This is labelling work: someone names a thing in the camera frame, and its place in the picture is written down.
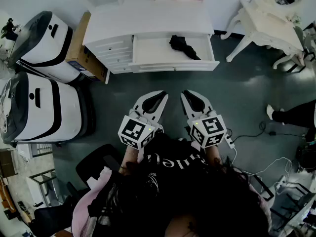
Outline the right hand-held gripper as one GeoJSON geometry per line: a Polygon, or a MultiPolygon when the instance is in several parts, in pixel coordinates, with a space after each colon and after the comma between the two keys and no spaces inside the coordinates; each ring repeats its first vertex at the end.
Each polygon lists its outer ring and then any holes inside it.
{"type": "Polygon", "coordinates": [[[180,97],[192,140],[202,148],[221,143],[227,129],[222,116],[213,110],[210,101],[192,90],[182,91],[180,97]]]}

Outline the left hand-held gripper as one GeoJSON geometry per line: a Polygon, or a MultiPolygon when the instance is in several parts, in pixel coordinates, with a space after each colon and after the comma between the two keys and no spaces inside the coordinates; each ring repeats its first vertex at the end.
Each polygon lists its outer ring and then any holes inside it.
{"type": "Polygon", "coordinates": [[[158,123],[166,102],[168,94],[158,90],[141,96],[130,109],[129,115],[125,115],[118,136],[120,141],[137,150],[143,149],[155,136],[157,132],[163,132],[163,127],[158,123]]]}

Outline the person's right forearm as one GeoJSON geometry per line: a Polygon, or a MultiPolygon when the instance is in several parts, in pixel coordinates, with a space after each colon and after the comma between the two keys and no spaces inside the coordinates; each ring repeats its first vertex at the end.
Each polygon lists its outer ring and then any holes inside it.
{"type": "Polygon", "coordinates": [[[217,167],[223,164],[217,146],[205,148],[205,158],[210,166],[217,167]]]}

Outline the person's left forearm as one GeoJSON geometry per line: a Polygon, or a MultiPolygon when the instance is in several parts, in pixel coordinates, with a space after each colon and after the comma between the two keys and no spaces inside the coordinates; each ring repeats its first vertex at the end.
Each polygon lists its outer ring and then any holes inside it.
{"type": "Polygon", "coordinates": [[[137,170],[143,157],[144,149],[138,150],[131,146],[127,146],[119,173],[122,175],[132,174],[135,170],[137,170]]]}

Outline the white drawer with knob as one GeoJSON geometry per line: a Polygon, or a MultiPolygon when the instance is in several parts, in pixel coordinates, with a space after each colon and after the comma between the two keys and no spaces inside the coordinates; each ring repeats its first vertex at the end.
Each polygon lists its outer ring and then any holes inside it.
{"type": "Polygon", "coordinates": [[[129,63],[117,63],[112,65],[106,65],[107,69],[111,71],[113,74],[123,74],[123,73],[131,73],[132,69],[129,66],[129,63]]]}
{"type": "Polygon", "coordinates": [[[130,50],[132,48],[132,39],[126,38],[115,38],[107,43],[96,45],[94,50],[96,53],[108,53],[117,50],[130,50]]]}
{"type": "Polygon", "coordinates": [[[113,54],[107,54],[98,57],[98,59],[104,64],[116,64],[132,61],[133,51],[118,52],[113,54]]]}

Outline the white table top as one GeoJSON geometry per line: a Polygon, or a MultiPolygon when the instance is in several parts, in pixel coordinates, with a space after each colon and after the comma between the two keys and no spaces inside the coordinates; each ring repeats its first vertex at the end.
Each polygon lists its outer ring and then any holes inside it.
{"type": "Polygon", "coordinates": [[[136,34],[176,32],[214,34],[207,0],[83,0],[91,13],[83,44],[98,57],[133,51],[136,34]],[[98,54],[96,45],[115,38],[132,39],[130,50],[98,54]]]}

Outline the person's black printed shirt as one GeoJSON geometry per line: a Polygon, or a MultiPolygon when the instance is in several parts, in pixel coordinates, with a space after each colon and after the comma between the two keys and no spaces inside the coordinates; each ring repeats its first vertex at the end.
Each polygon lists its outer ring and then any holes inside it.
{"type": "Polygon", "coordinates": [[[157,135],[143,160],[126,167],[129,174],[112,172],[89,205],[80,237],[164,237],[175,216],[195,214],[210,199],[210,166],[189,141],[157,135]]]}

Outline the white power strip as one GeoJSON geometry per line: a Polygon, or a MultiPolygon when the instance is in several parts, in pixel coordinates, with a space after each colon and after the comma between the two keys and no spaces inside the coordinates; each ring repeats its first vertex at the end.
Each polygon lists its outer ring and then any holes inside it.
{"type": "Polygon", "coordinates": [[[224,138],[225,138],[225,141],[226,141],[226,143],[228,144],[228,146],[229,146],[231,149],[234,149],[234,148],[235,148],[235,145],[234,145],[234,143],[233,143],[233,141],[232,141],[230,135],[229,135],[229,134],[226,134],[226,135],[224,136],[224,138]]]}

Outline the white crumpled cloth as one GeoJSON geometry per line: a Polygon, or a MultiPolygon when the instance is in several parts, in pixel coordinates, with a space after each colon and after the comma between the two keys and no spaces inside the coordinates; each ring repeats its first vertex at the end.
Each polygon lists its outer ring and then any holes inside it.
{"type": "Polygon", "coordinates": [[[100,172],[98,179],[94,177],[90,177],[87,180],[87,184],[91,190],[100,190],[102,189],[107,182],[109,181],[112,174],[112,170],[108,167],[104,167],[104,169],[100,172]]]}

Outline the brown cardboard box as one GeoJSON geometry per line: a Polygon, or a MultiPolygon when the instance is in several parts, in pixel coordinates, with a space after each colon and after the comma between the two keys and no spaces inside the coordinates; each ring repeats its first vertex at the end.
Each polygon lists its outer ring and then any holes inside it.
{"type": "Polygon", "coordinates": [[[83,45],[84,35],[91,13],[85,12],[73,34],[65,61],[90,78],[108,84],[110,71],[83,45]]]}

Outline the white black wheeled machine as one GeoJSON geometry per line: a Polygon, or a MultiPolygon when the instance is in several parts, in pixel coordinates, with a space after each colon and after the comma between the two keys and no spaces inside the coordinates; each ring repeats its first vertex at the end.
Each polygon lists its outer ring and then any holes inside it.
{"type": "Polygon", "coordinates": [[[0,94],[0,139],[13,147],[89,136],[95,124],[91,94],[82,85],[19,72],[0,94]]]}
{"type": "Polygon", "coordinates": [[[81,72],[66,62],[73,29],[51,11],[42,11],[20,30],[8,59],[42,77],[69,84],[81,72]]]}

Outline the white carved dressing table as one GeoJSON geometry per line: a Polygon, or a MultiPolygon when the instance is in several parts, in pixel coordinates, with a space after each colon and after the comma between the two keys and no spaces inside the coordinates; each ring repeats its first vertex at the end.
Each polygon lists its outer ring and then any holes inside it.
{"type": "Polygon", "coordinates": [[[245,36],[226,57],[226,61],[231,62],[252,42],[258,46],[270,46],[283,51],[286,56],[275,61],[274,70],[279,64],[303,52],[294,23],[289,20],[289,16],[298,10],[302,2],[303,0],[295,0],[292,4],[280,5],[275,0],[240,0],[242,8],[231,19],[227,32],[220,38],[227,39],[238,22],[243,26],[245,36]]]}

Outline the person's pink jacket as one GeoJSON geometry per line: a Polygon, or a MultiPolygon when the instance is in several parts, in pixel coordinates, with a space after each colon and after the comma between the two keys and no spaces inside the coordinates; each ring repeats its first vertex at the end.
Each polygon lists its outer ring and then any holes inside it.
{"type": "MultiPolygon", "coordinates": [[[[175,216],[164,237],[270,237],[271,215],[246,175],[229,165],[210,166],[211,194],[204,209],[175,216]]],[[[92,190],[76,205],[74,237],[80,237],[89,219],[88,207],[100,193],[92,190]]]]}

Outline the black mesh office chair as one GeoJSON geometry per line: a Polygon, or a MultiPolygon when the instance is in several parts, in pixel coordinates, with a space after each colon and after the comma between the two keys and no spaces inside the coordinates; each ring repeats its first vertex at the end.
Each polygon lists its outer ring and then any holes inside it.
{"type": "Polygon", "coordinates": [[[39,208],[34,211],[29,228],[36,237],[52,237],[71,226],[74,208],[71,204],[39,208]]]}

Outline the black metal frame table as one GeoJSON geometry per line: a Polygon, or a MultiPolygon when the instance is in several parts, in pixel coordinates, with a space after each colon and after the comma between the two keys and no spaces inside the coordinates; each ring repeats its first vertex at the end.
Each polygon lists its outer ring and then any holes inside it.
{"type": "Polygon", "coordinates": [[[35,208],[55,207],[63,204],[55,169],[26,177],[35,208]]]}

